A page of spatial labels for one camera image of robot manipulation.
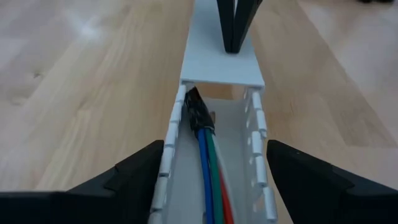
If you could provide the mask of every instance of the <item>black electrical tape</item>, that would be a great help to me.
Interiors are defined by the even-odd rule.
[[[198,131],[201,128],[208,128],[213,133],[213,120],[196,87],[185,94],[184,103],[187,106],[189,123],[195,136],[198,137]]]

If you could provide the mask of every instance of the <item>wire bundle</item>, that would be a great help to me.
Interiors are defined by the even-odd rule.
[[[226,167],[214,135],[214,123],[198,90],[193,88],[185,96],[190,126],[199,142],[201,168],[205,186],[207,224],[233,224]]]

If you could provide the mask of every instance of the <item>blue wire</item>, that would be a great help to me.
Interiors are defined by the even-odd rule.
[[[201,168],[203,171],[203,179],[205,181],[206,224],[214,224],[213,197],[211,191],[209,163],[207,161],[208,155],[207,155],[207,145],[206,145],[206,137],[204,129],[200,129],[198,131],[198,141],[200,148]]]

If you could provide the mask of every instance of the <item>black stand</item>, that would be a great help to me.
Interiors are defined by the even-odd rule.
[[[223,32],[224,48],[228,53],[239,53],[257,8],[262,0],[217,0]]]
[[[68,192],[0,194],[0,223],[147,223],[163,141]]]
[[[295,224],[398,223],[398,191],[271,140],[267,160]]]
[[[381,2],[381,3],[393,3],[394,2],[394,0],[358,0],[358,1],[363,2],[363,3],[370,3],[373,1]]]

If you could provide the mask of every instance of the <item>wooden surface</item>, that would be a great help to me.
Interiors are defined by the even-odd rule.
[[[69,189],[164,138],[192,3],[1,0],[0,189]],[[269,137],[398,189],[397,21],[397,5],[264,1]]]

